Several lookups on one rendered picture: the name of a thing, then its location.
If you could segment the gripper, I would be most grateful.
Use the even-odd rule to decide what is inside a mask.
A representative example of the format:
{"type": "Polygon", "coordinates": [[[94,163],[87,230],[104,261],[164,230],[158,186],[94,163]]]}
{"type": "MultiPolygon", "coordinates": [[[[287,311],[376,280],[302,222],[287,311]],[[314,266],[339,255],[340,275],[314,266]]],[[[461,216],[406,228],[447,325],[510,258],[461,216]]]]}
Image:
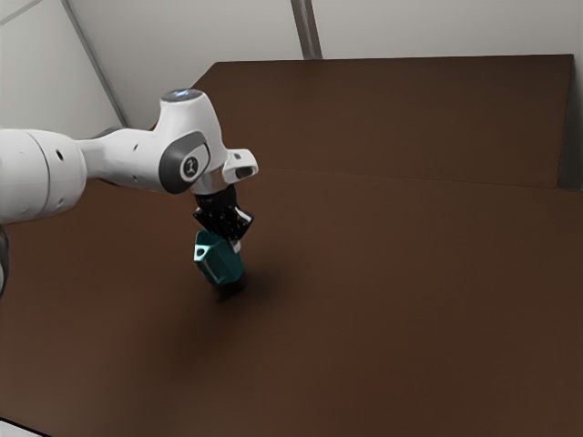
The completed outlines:
{"type": "Polygon", "coordinates": [[[235,186],[228,185],[213,194],[196,194],[195,200],[198,207],[193,213],[194,219],[208,232],[222,239],[233,240],[233,251],[239,252],[240,240],[251,227],[254,217],[240,208],[235,186]]]}

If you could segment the teal faceted mug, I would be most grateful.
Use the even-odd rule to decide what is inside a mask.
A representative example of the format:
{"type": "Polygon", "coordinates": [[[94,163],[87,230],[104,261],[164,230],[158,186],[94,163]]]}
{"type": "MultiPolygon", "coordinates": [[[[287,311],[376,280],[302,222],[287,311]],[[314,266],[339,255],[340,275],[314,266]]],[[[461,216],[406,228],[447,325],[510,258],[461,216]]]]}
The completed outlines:
{"type": "Polygon", "coordinates": [[[234,252],[231,242],[206,229],[196,234],[193,261],[213,286],[235,283],[244,273],[240,251],[234,252]]]}

